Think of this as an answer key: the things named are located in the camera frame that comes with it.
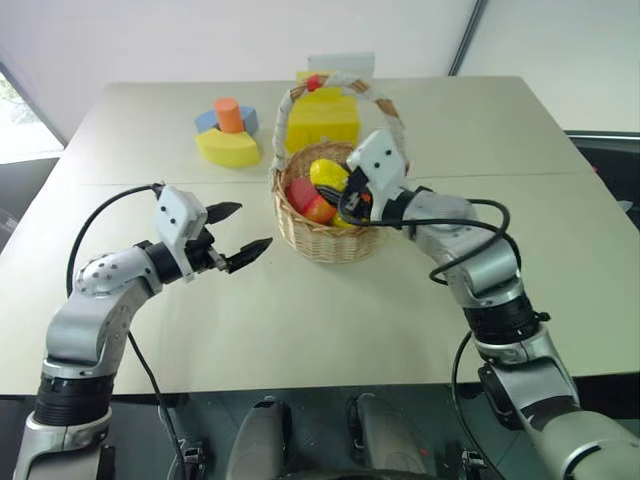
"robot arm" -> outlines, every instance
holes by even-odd
[[[154,216],[162,242],[102,255],[80,269],[47,331],[35,411],[26,421],[14,480],[110,478],[105,472],[113,450],[101,443],[133,316],[163,285],[213,268],[232,273],[266,250],[270,238],[228,258],[213,248],[204,225],[240,207],[227,202],[205,208],[192,194],[165,186]]]
[[[462,307],[486,362],[479,375],[497,418],[527,431],[553,478],[638,478],[640,440],[609,418],[580,409],[575,384],[541,323],[549,316],[534,311],[525,293],[515,243],[470,226],[477,221],[470,201],[410,190],[404,160],[385,131],[373,133],[347,164],[353,173],[341,213],[349,217],[349,207],[367,187],[371,222],[352,223],[402,228],[446,268],[442,283]],[[435,224],[421,224],[425,220]],[[456,264],[472,251],[478,253]]]

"basket handle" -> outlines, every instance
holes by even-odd
[[[396,147],[400,154],[405,158],[405,163],[408,164],[404,155],[404,126],[402,125],[402,121],[400,120],[398,112],[391,100],[375,90],[364,80],[361,80],[350,73],[334,72],[331,75],[312,75],[305,83],[287,90],[280,102],[280,107],[278,108],[278,114],[276,116],[276,123],[273,129],[274,157],[271,168],[269,169],[269,180],[272,188],[275,188],[276,175],[278,172],[287,168],[287,165],[289,164],[284,141],[285,138],[287,138],[287,124],[289,122],[289,114],[293,109],[293,105],[299,98],[320,87],[342,87],[344,89],[344,93],[375,103],[387,121]]]

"blue block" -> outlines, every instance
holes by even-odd
[[[242,116],[244,129],[249,135],[253,136],[253,134],[260,128],[258,125],[258,114],[256,113],[256,109],[241,105],[240,115]],[[218,117],[216,116],[216,112],[213,110],[204,112],[202,115],[196,117],[195,124],[198,133],[206,132],[212,128],[218,128]]]
[[[206,132],[207,130],[218,127],[218,117],[216,117],[216,112],[209,110],[198,116],[195,123],[198,133]]]

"white table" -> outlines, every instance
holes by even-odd
[[[551,313],[549,327],[570,372],[592,375],[637,370],[637,231],[519,80],[459,80],[404,80],[398,84],[405,85],[411,96],[433,89],[430,95],[443,102],[444,110],[445,99],[450,98],[460,112],[463,106],[457,99],[469,98],[469,92],[480,86],[496,92],[493,107],[487,112],[480,108],[481,102],[472,102],[468,116],[488,118],[502,111],[512,122],[502,125],[501,135],[496,131],[491,146],[477,146],[484,153],[475,160],[452,156],[451,161],[440,162],[443,165],[434,162],[438,178],[412,180],[413,184],[507,204],[513,217],[510,231],[524,257],[528,294],[536,309]],[[157,178],[193,191],[205,204],[234,200],[245,205],[212,229],[220,251],[234,253],[253,239],[275,238],[263,257],[246,269],[231,276],[207,272],[190,284],[170,285],[136,316],[132,330],[164,390],[448,381],[467,324],[446,288],[428,280],[434,267],[430,259],[389,232],[384,248],[370,259],[350,265],[312,263],[296,254],[277,230],[264,179],[266,162],[248,170],[217,168],[192,155],[195,150],[190,139],[176,138],[181,132],[186,136],[186,129],[172,134],[168,124],[174,120],[167,114],[169,107],[163,106],[161,92],[171,105],[180,103],[174,97],[190,105],[176,111],[183,117],[186,110],[196,113],[196,97],[213,98],[229,90],[237,94],[239,89],[247,96],[253,92],[253,98],[262,98],[263,105],[275,105],[284,84],[233,88],[119,85],[106,92],[0,256],[0,360],[12,366],[0,369],[0,394],[36,391],[46,327],[64,302],[65,262],[83,220],[125,185]],[[500,90],[511,92],[505,102],[500,102]],[[401,92],[390,93],[398,105],[404,98]],[[126,118],[135,117],[143,107],[157,113],[156,121],[145,128],[136,127],[135,122],[129,125]],[[405,119],[414,119],[407,120],[409,129],[438,125],[436,115],[425,112],[419,123],[413,110],[405,108],[405,114],[398,108]],[[265,125],[268,117],[263,112],[261,117],[265,130],[270,130]],[[524,123],[534,131],[520,130]],[[128,126],[139,132],[135,137],[139,143],[126,134]],[[441,125],[433,128],[444,129]],[[495,130],[486,125],[478,128]],[[165,138],[167,151],[145,140],[152,131]],[[514,143],[512,135],[531,145],[535,139],[542,145],[537,147],[540,151],[530,156]],[[465,134],[460,133],[454,146],[442,141],[436,142],[437,148],[428,142],[416,144],[424,151],[423,160],[414,158],[413,175],[426,175],[423,163],[449,155],[445,148],[473,152],[471,146],[460,145],[464,140]],[[136,147],[135,159],[130,153],[125,156],[125,146]],[[488,155],[489,150],[499,155]],[[463,174],[465,165],[472,173]],[[89,231],[79,260],[142,239],[155,240],[153,207],[150,194],[111,207]],[[493,212],[486,213],[487,219],[498,220]],[[313,308],[321,303],[322,311]],[[302,308],[306,313],[300,317]],[[467,354],[461,379],[476,380],[479,363],[477,355]],[[150,391],[130,349],[115,391]]]

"white wall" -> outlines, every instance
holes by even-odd
[[[473,0],[0,0],[0,61],[67,139],[117,81],[293,79],[374,51],[376,76],[444,75]]]
[[[638,0],[489,0],[460,75],[519,75],[566,130],[640,131]]]

